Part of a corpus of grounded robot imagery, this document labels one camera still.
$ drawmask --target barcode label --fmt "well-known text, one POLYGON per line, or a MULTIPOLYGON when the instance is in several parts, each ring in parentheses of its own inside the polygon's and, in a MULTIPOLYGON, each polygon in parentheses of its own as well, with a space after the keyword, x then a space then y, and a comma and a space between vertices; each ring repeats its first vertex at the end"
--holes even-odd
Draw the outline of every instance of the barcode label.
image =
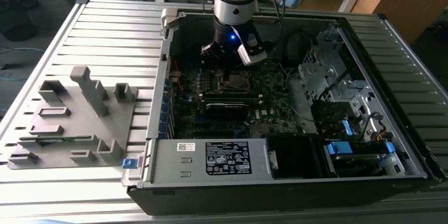
POLYGON ((179 152, 193 152, 196 149, 195 143, 177 143, 179 152))

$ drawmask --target aluminum workbench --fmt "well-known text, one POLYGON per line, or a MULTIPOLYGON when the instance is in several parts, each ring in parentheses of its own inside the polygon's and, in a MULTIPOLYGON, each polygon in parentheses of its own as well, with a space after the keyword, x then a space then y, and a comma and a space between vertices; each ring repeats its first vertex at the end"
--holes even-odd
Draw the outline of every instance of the aluminum workbench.
MULTIPOLYGON (((121 185, 121 167, 9 170, 9 153, 16 134, 31 119, 40 96, 36 89, 44 80, 69 83, 73 66, 88 66, 91 75, 105 87, 127 82, 139 88, 127 153, 140 153, 151 107, 153 76, 160 57, 161 10, 167 7, 196 8, 200 5, 79 1, 47 49, 35 71, 0 124, 0 223, 52 219, 75 223, 236 222, 301 219, 331 216, 401 214, 448 210, 447 184, 431 190, 385 199, 372 206, 263 212, 209 216, 145 215, 121 185)), ((369 52, 395 96, 421 138, 432 149, 444 170, 448 169, 448 95, 403 42, 388 20, 376 15, 297 12, 345 17, 369 52)))

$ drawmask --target gray plastic base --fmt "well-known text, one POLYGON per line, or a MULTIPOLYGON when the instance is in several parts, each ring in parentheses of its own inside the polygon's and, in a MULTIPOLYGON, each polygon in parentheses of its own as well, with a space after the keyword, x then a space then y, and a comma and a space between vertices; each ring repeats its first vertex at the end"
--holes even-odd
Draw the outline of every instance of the gray plastic base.
POLYGON ((9 160, 11 169, 96 167, 121 164, 137 88, 131 88, 135 96, 129 102, 117 102, 113 94, 115 87, 104 88, 107 92, 104 104, 108 109, 104 117, 96 115, 81 94, 80 87, 65 87, 65 89, 67 92, 57 94, 61 103, 52 104, 52 106, 53 108, 67 107, 71 113, 56 116, 39 115, 41 109, 51 107, 43 99, 28 126, 28 130, 32 131, 36 128, 45 129, 48 125, 60 125, 63 131, 39 134, 39 136, 24 135, 17 142, 15 154, 25 162, 11 162, 9 160), (36 163, 28 161, 27 153, 29 152, 37 156, 36 163))

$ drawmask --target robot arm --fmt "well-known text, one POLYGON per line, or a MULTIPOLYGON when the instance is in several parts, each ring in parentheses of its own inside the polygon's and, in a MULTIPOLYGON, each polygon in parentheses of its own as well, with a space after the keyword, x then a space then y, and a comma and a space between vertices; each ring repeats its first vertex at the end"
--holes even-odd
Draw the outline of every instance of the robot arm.
POLYGON ((252 23, 256 0, 215 0, 213 42, 203 47, 203 53, 224 58, 237 53, 249 66, 267 58, 265 43, 252 23))

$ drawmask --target power supply label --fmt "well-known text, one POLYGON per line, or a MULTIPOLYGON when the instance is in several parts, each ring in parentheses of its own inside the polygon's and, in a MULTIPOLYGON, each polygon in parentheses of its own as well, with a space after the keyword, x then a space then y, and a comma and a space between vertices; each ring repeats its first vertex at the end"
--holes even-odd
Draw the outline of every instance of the power supply label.
POLYGON ((248 142, 205 143, 205 163, 209 175, 252 174, 248 142))

